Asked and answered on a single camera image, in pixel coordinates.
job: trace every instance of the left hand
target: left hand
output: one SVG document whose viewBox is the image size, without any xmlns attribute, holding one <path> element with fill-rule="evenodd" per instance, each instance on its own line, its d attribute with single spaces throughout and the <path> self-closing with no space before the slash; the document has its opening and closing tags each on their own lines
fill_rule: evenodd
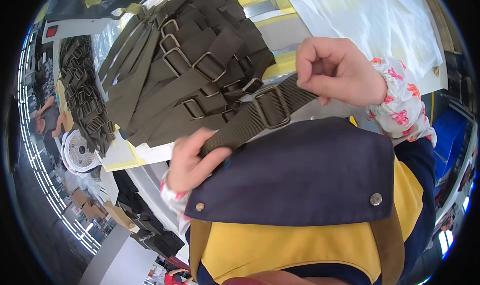
<svg viewBox="0 0 480 285">
<path fill-rule="evenodd" d="M 214 134 L 213 131 L 201 128 L 190 137 L 178 138 L 175 141 L 167 176 L 167 184 L 172 191 L 183 193 L 197 188 L 232 154 L 230 148 L 221 147 L 211 151 L 203 159 L 198 156 L 203 144 Z"/>
<path fill-rule="evenodd" d="M 57 119 L 58 123 L 63 123 L 67 119 L 67 114 L 65 112 L 62 112 Z"/>
</svg>

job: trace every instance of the floral sleeve cover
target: floral sleeve cover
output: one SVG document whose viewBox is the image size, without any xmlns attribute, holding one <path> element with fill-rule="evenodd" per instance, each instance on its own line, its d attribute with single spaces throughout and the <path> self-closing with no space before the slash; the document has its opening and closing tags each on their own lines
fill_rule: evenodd
<svg viewBox="0 0 480 285">
<path fill-rule="evenodd" d="M 435 147 L 437 134 L 425 115 L 425 104 L 411 71 L 402 61 L 392 57 L 374 58 L 371 62 L 385 79 L 387 95 L 380 105 L 367 107 L 370 120 L 378 125 L 382 134 L 392 139 L 394 145 L 424 137 Z"/>
</svg>

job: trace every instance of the cardboard box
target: cardboard box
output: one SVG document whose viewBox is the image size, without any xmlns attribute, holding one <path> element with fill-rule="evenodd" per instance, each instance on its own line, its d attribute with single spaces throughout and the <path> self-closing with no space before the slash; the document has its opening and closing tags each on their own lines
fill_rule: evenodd
<svg viewBox="0 0 480 285">
<path fill-rule="evenodd" d="M 87 196 L 80 188 L 77 188 L 72 193 L 70 193 L 70 198 L 80 209 L 82 209 L 83 206 L 88 202 Z"/>
<path fill-rule="evenodd" d="M 128 217 L 122 208 L 114 206 L 110 200 L 107 200 L 103 206 L 105 210 L 113 217 L 113 219 L 127 229 L 133 229 L 136 224 Z"/>
<path fill-rule="evenodd" d="M 98 215 L 101 219 L 104 219 L 107 215 L 102 212 L 102 210 L 100 210 L 99 206 L 98 206 L 98 203 L 95 202 L 92 206 L 91 206 L 91 209 L 93 211 L 93 213 L 95 213 L 96 215 Z"/>
</svg>

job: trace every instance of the white fan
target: white fan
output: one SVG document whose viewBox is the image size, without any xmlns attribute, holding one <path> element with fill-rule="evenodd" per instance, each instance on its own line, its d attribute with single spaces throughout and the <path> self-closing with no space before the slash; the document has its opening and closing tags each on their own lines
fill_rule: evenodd
<svg viewBox="0 0 480 285">
<path fill-rule="evenodd" d="M 61 156 L 69 172 L 83 178 L 100 165 L 100 159 L 95 152 L 88 150 L 87 140 L 79 130 L 63 134 Z"/>
</svg>

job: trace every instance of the fan grille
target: fan grille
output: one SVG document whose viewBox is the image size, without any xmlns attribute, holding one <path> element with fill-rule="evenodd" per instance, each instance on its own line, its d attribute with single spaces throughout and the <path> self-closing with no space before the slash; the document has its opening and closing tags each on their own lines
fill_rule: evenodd
<svg viewBox="0 0 480 285">
<path fill-rule="evenodd" d="M 87 140 L 82 137 L 80 132 L 72 134 L 68 143 L 68 154 L 72 162 L 79 168 L 88 167 L 94 162 L 96 157 L 95 153 L 88 150 Z"/>
</svg>

